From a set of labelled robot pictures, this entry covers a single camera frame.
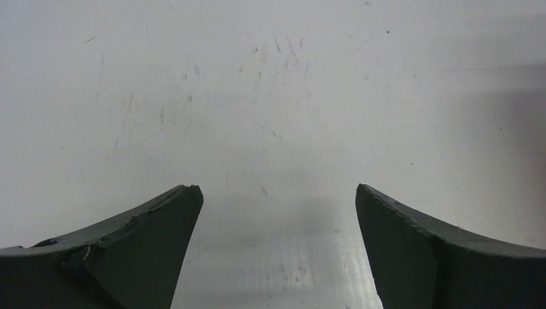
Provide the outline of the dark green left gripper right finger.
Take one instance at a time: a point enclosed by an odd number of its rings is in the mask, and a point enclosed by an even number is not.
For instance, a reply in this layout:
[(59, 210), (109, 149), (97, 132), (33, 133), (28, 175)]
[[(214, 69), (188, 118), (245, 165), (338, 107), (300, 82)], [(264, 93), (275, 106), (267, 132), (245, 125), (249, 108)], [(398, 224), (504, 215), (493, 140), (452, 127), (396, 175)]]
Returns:
[(383, 307), (545, 307), (543, 249), (469, 232), (365, 184), (355, 208)]

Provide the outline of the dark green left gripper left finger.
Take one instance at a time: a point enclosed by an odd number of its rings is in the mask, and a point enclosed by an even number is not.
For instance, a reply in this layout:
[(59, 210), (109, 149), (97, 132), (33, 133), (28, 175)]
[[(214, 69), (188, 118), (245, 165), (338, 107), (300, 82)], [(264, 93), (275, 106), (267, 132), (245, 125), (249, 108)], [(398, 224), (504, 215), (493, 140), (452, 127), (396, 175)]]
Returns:
[(2, 308), (170, 308), (203, 205), (179, 185), (31, 247), (1, 250)]

